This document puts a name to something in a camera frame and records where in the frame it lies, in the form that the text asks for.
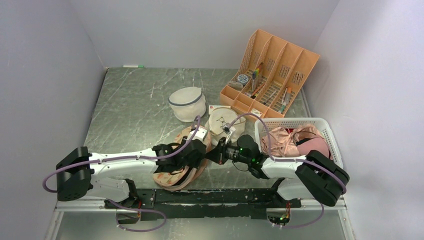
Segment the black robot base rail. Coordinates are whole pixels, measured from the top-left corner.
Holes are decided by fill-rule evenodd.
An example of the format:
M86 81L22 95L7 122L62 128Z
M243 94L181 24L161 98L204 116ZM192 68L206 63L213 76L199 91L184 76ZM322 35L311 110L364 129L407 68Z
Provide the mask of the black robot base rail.
M117 206L142 209L141 221L168 219L250 217L267 219L269 209L300 208L299 199L285 200L276 188L137 189L137 196Z

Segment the tulip print mesh laundry bag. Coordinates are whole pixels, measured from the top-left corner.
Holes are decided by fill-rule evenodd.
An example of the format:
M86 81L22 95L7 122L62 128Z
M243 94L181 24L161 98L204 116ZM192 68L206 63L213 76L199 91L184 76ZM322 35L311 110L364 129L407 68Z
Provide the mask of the tulip print mesh laundry bag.
M174 143L181 144L183 137L189 138L192 127L183 129L174 139ZM212 150L211 135L209 131L200 126L197 134L204 136L202 143L206 145L206 152ZM198 168L185 167L174 172L159 172L153 174L153 180L167 191L178 191L197 179L208 165L208 159L204 158Z

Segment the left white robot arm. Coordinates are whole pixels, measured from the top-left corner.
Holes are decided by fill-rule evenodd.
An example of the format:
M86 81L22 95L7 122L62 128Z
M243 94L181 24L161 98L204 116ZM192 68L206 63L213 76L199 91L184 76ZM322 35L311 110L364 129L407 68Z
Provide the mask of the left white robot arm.
M205 158L207 147L195 139L181 146L160 144L139 152L90 153L86 146L77 147L56 165L57 199L74 201L84 196L99 197L134 207L139 200L132 180L116 180L118 175L172 173L197 168Z

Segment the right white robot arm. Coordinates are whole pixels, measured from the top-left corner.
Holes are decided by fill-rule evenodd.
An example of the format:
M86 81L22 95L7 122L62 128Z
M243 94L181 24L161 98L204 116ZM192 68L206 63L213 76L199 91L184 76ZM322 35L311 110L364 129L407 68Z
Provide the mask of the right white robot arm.
M282 179L270 193L270 202L282 207L293 199L315 199L333 207L346 193L348 173L317 150L296 157L277 158L261 152L250 135L242 135L231 145L222 137L206 159L223 165L228 160L246 164L248 172L257 179Z

